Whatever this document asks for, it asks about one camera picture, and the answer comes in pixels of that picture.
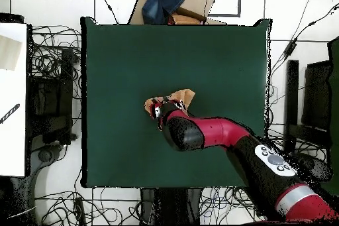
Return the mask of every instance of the cardboard box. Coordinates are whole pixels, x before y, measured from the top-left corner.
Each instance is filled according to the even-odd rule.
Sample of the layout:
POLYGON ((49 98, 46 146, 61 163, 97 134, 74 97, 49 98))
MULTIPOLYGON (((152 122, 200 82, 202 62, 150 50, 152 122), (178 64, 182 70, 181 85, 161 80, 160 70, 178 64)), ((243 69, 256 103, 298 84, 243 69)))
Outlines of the cardboard box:
MULTIPOLYGON (((136 0, 134 10, 130 16, 129 24, 131 25, 143 25, 144 19, 142 17, 142 8, 147 0, 136 0)), ((206 25, 225 25, 220 21, 214 21, 208 19, 209 11, 211 10, 214 0, 184 0, 181 6, 177 9, 178 15, 186 15, 193 17, 200 21, 204 21, 206 25)))

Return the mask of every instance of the green table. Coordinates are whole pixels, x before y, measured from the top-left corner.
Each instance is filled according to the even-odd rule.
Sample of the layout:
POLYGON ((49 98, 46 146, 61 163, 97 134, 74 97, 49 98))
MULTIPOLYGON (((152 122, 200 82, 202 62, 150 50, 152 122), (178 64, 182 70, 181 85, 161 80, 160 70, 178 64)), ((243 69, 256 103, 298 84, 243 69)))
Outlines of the green table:
POLYGON ((192 114, 228 117, 263 136, 269 24, 96 25, 81 18, 83 186, 243 186, 222 148, 173 150, 144 102, 189 88, 192 114))

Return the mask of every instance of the white floor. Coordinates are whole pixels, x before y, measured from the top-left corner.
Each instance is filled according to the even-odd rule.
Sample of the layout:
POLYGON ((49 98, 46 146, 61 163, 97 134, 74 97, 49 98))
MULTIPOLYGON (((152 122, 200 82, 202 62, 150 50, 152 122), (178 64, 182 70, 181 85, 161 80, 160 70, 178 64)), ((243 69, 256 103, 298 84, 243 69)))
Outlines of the white floor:
MULTIPOLYGON (((107 0, 113 8, 119 23, 127 23, 136 0, 107 0)), ((220 21, 233 25, 253 25, 258 19, 273 19, 271 30, 271 64, 275 64, 281 53, 287 46, 293 33, 298 27, 301 15, 307 0, 242 0, 242 12, 240 18, 218 18, 220 21)), ((303 20, 298 32, 311 21, 321 18, 330 8, 339 3, 339 0, 309 0, 303 20)), ((25 22, 33 26, 40 25, 64 25, 81 31, 79 19, 81 16, 89 16, 96 19, 100 24, 114 24, 115 20, 103 0, 0 0, 0 12, 14 13, 25 17, 25 22)), ((307 64, 320 62, 328 59, 327 42, 339 36, 339 11, 323 19, 319 23, 309 27, 299 37, 297 47, 289 57, 299 61, 299 86, 304 86, 305 68, 307 64)), ((68 42, 75 40, 74 36, 63 36, 60 39, 68 42)), ((277 96, 285 93, 285 64, 274 74, 273 85, 278 88, 277 96)), ((303 90, 299 91, 299 103, 303 97, 303 90)), ((277 105, 272 106, 274 123, 283 123, 283 98, 277 105)), ((78 117, 81 109, 79 100, 74 100, 73 117, 78 117)), ((299 104, 299 120, 302 107, 299 104)), ((272 128, 278 132, 282 127, 272 128)), ((36 197, 45 196, 57 192, 74 189, 74 182, 81 168, 81 120, 73 126, 73 132, 78 139, 68 147, 66 157, 41 171, 36 182, 36 197)), ((92 199, 92 190, 83 189, 79 180, 76 184, 77 191, 88 200, 92 199)), ((97 207, 101 208, 100 195, 102 188, 93 190, 93 199, 97 207)), ((55 202, 51 199, 38 199, 36 201, 36 212, 42 217, 48 208, 55 202)), ((134 207, 140 200, 138 189, 107 188, 102 195, 103 207, 114 207, 122 212, 123 217, 128 217, 128 207, 134 207)), ((86 212, 91 211, 91 206, 85 203, 86 212)), ((114 220, 114 211, 106 213, 107 218, 114 220)), ((45 222, 52 223, 58 220, 56 215, 50 215, 45 222)), ((239 224, 251 222, 252 219, 244 209, 238 208, 231 211, 228 216, 228 224, 239 224)), ((107 224, 102 217, 93 220, 94 225, 107 224)), ((138 224, 133 217, 127 219, 123 224, 138 224)))

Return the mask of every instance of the tangled wires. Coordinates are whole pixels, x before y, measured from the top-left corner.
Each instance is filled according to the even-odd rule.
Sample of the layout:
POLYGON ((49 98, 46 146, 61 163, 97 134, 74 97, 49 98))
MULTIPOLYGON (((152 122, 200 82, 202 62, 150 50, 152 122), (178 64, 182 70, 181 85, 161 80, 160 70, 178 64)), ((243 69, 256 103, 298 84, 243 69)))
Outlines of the tangled wires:
POLYGON ((69 27, 65 27, 66 30, 61 30, 56 33, 52 33, 51 26, 43 26, 43 27, 34 27, 33 29, 33 53, 32 53, 32 76, 42 77, 47 79, 56 78, 62 81, 61 69, 63 65, 62 62, 62 49, 72 49, 73 50, 73 74, 72 76, 66 71, 63 72, 68 76, 68 79, 71 78, 74 81, 76 89, 73 90, 76 92, 76 95, 73 96, 74 99, 81 99, 79 96, 79 88, 81 75, 80 69, 77 69, 75 66, 79 68, 80 66, 80 42, 79 39, 80 32, 74 30, 69 27), (57 36, 62 35, 74 35, 76 39, 73 42, 56 42, 57 36), (37 43, 35 40, 41 39, 42 42, 37 43))
POLYGON ((96 205, 93 200, 85 199, 77 190, 76 190, 76 182, 79 180, 81 174, 81 169, 79 174, 74 182, 74 191, 64 191, 55 194, 49 194, 43 197, 36 198, 39 199, 49 199, 51 196, 59 196, 58 198, 54 198, 55 202, 48 209, 48 211, 42 216, 40 223, 41 225, 59 225, 59 226, 80 226, 80 225, 90 225, 93 224, 93 220, 98 217, 102 217, 103 221, 107 225, 124 225, 127 219, 131 217, 135 218, 139 222, 145 223, 141 218, 140 206, 141 201, 137 201, 135 207, 129 207, 128 211, 130 215, 127 217, 123 217, 121 211, 114 207, 104 207, 102 194, 106 188, 103 188, 100 195, 100 203, 101 207, 96 205), (84 205, 81 208, 75 201, 76 199, 80 199, 84 205), (86 211, 86 206, 91 207, 90 211, 86 211), (51 217, 53 221, 49 222, 47 220, 48 217, 51 217), (85 222, 81 222, 81 218, 85 217, 85 222))
POLYGON ((201 195, 199 211, 202 224, 228 224, 228 214, 233 209, 245 209, 252 221, 262 220, 240 187, 206 188, 201 195), (206 192, 209 192, 209 197, 204 195, 206 192))

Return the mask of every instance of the black cable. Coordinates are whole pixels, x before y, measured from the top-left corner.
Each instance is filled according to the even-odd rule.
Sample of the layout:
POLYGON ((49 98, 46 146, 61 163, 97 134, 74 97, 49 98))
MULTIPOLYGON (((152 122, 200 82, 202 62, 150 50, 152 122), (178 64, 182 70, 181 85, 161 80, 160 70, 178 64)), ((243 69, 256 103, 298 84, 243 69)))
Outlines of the black cable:
POLYGON ((208 1, 208 0, 206 0, 206 2, 205 2, 204 16, 205 16, 205 11, 206 11, 207 1, 208 1))
POLYGON ((298 36, 300 35, 300 33, 298 34, 298 36, 293 40, 293 37, 295 36, 295 33, 297 33, 299 27, 300 27, 300 24, 301 24, 301 21, 303 20, 303 17, 304 17, 304 14, 305 14, 305 11, 306 11, 306 8, 307 8, 307 5, 309 4, 309 1, 310 0, 307 0, 306 2, 306 5, 305 5, 305 8, 304 8, 304 11, 303 11, 303 14, 301 15, 301 18, 299 20, 299 24, 298 24, 298 27, 297 29, 295 30, 294 34, 292 35, 292 38, 291 38, 291 42, 288 44, 287 48, 281 53, 281 56, 278 58, 278 61, 274 64, 273 68, 271 69, 272 70, 272 73, 271 73, 271 78, 270 80, 272 79, 272 76, 274 75, 274 72, 277 71, 277 69, 283 65, 283 63, 286 61, 286 59, 288 58, 289 55, 291 55, 292 52, 290 52, 289 49, 291 49, 294 45, 295 45, 295 42, 297 41, 298 39, 298 36), (278 67, 275 68, 275 66, 277 65, 277 63, 279 63, 280 61, 282 61, 282 63, 280 63, 280 65, 278 67))
POLYGON ((339 8, 339 3, 338 4, 335 4, 329 11, 327 14, 325 14, 323 17, 321 17, 320 19, 317 19, 316 21, 313 21, 311 23, 309 23, 302 31, 300 31, 300 33, 297 35, 296 38, 298 38, 300 36, 300 34, 307 28, 307 27, 310 27, 312 25, 315 25, 318 21, 321 21, 322 19, 324 19, 325 17, 327 17, 331 11, 335 11, 339 8))
POLYGON ((114 12, 113 12, 113 10, 112 10, 112 7, 107 3, 106 0, 104 0, 104 1, 105 1, 105 3, 106 3, 107 7, 109 8, 109 10, 112 12, 112 14, 113 14, 113 16, 114 16, 114 19, 115 19, 115 22, 116 22, 117 24, 119 24, 119 22, 117 21, 117 18, 115 17, 115 14, 114 14, 114 12))
POLYGON ((66 149, 65 149, 65 154, 64 154, 64 156, 63 156, 61 159, 58 159, 56 162, 61 161, 63 158, 65 158, 65 156, 66 156, 66 154, 67 154, 67 149, 68 149, 68 145, 66 145, 66 149))

